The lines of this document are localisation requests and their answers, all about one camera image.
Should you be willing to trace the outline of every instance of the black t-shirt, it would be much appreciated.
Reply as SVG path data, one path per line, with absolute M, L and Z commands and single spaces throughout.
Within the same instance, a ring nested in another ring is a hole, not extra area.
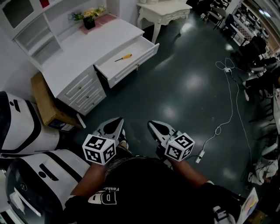
M 193 188 L 159 160 L 133 159 L 110 173 L 90 199 L 70 198 L 64 220 L 78 224 L 167 220 L 211 224 L 215 206 L 237 220 L 240 205 L 224 188 L 211 183 Z

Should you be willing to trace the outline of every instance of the yellow screwdriver handle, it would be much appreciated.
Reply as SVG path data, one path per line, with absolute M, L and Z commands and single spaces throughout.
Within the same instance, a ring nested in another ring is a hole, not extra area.
M 122 59 L 130 58 L 132 54 L 125 55 Z

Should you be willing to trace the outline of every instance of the white cable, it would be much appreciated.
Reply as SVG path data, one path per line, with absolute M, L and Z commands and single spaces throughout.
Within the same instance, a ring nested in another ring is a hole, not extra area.
M 227 60 L 230 60 L 230 61 L 231 61 L 233 67 L 228 67 L 228 66 L 227 66 Z M 224 68 L 220 68 L 220 67 L 217 65 L 218 63 L 221 63 L 221 64 L 224 66 Z M 230 99 L 231 99 L 231 88 L 230 88 L 230 84 L 229 84 L 229 81 L 228 81 L 228 76 L 227 76 L 226 70 L 227 70 L 227 71 L 230 71 L 231 76 L 232 76 L 231 70 L 234 69 L 234 68 L 237 68 L 237 67 L 235 67 L 234 63 L 232 62 L 232 60 L 231 60 L 230 58 L 226 58 L 224 63 L 222 63 L 221 61 L 217 61 L 215 64 L 216 64 L 216 67 L 217 67 L 218 69 L 224 70 L 224 73 L 225 73 L 226 78 L 227 78 L 228 89 L 229 89 L 229 95 L 230 95 Z M 243 122 L 242 122 L 242 119 L 241 119 L 241 116 L 240 116 L 240 113 L 239 113 L 239 109 L 238 109 L 237 99 L 238 99 L 238 94 L 239 94 L 239 86 L 238 86 L 238 83 L 236 83 L 236 84 L 237 84 L 237 88 L 238 88 L 237 95 L 236 95 L 236 107 L 237 107 L 237 112 L 238 112 L 238 114 L 239 114 L 239 118 L 240 118 L 240 121 L 241 121 L 241 124 L 242 124 L 243 131 L 244 131 L 244 134 L 245 134 L 245 137 L 246 137 L 246 140 L 247 140 L 247 144 L 248 144 L 248 147 L 249 147 L 249 150 L 250 150 L 250 163 L 252 164 L 252 150 L 251 150 L 251 147 L 250 147 L 250 145 L 249 145 L 249 141 L 248 141 L 248 138 L 247 138 L 247 134 L 246 134 L 245 128 L 244 128 L 244 126 L 243 126 Z M 226 123 L 220 124 L 220 125 L 215 129 L 214 135 L 213 135 L 211 138 L 209 138 L 209 139 L 203 144 L 203 147 L 202 147 L 202 150 L 200 151 L 200 154 L 204 155 L 204 148 L 205 148 L 206 143 L 207 143 L 209 140 L 213 139 L 216 135 L 219 135 L 219 134 L 222 132 L 221 126 L 224 125 L 224 124 L 228 124 L 228 123 L 231 121 L 232 116 L 233 116 L 233 105 L 232 105 L 232 99 L 231 99 L 231 117 L 230 117 L 229 121 L 226 122 Z M 198 157 L 198 158 L 196 159 L 196 163 L 199 163 L 200 160 L 201 160 L 201 158 L 202 158 L 202 157 Z

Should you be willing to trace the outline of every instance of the drawer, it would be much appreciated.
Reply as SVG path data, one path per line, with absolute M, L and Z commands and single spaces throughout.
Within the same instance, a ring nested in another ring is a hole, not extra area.
M 86 116 L 105 97 L 106 97 L 106 94 L 105 94 L 104 90 L 102 89 L 100 92 L 95 94 L 92 98 L 90 98 L 89 102 L 87 102 L 85 105 L 83 105 L 82 108 L 79 110 L 79 112 L 82 115 Z
M 67 88 L 58 96 L 62 102 L 70 105 L 77 97 L 98 79 L 93 66 L 82 72 Z
M 75 106 L 80 109 L 80 107 L 90 98 L 92 98 L 95 94 L 97 94 L 100 90 L 102 90 L 102 86 L 99 80 L 96 80 L 93 84 L 91 84 L 79 97 L 77 97 L 70 106 Z
M 155 45 L 139 36 L 102 57 L 96 62 L 95 67 L 103 74 L 112 88 L 139 65 L 155 55 L 158 47 L 159 44 Z M 115 62 L 128 54 L 132 54 L 132 56 Z

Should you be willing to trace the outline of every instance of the plug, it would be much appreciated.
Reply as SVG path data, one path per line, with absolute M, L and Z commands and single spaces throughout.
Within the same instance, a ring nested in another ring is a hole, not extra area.
M 225 72 L 230 72 L 230 71 L 231 71 L 231 68 L 225 67 L 225 68 L 224 68 L 224 71 L 225 71 Z
M 200 153 L 199 153 L 199 155 L 198 155 L 198 157 L 196 159 L 196 163 L 200 162 L 200 160 L 202 159 L 202 156 L 204 155 L 204 153 L 205 153 L 205 151 L 203 151 L 203 150 L 200 151 Z

